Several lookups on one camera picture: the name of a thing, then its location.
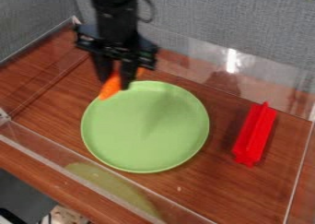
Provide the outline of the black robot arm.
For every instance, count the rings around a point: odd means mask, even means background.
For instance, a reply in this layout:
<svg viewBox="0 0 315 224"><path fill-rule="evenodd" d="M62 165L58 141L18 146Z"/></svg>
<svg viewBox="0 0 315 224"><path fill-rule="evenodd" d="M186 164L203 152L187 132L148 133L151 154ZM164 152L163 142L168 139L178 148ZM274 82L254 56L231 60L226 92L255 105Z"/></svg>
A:
<svg viewBox="0 0 315 224"><path fill-rule="evenodd" d="M151 0L91 0L95 24L75 24L76 46L90 52L99 80L106 83L120 61L120 88L127 89L140 67L154 70L159 46L138 31L138 22L151 22Z"/></svg>

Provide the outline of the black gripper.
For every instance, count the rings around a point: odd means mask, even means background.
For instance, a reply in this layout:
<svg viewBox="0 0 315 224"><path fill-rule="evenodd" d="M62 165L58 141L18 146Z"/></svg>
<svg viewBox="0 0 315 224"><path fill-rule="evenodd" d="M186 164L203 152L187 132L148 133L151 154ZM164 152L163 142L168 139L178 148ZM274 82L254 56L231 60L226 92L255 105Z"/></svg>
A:
<svg viewBox="0 0 315 224"><path fill-rule="evenodd" d="M76 32L76 46L92 53L95 71L103 83L112 75L114 59L123 60L119 69L120 87L123 90L130 88L130 84L136 78L138 62L148 70L155 69L159 46L143 36L139 36L135 41L139 45L139 49L135 51L136 60L135 58L127 59L132 51L131 44L103 40L95 25L75 24L74 31Z"/></svg>

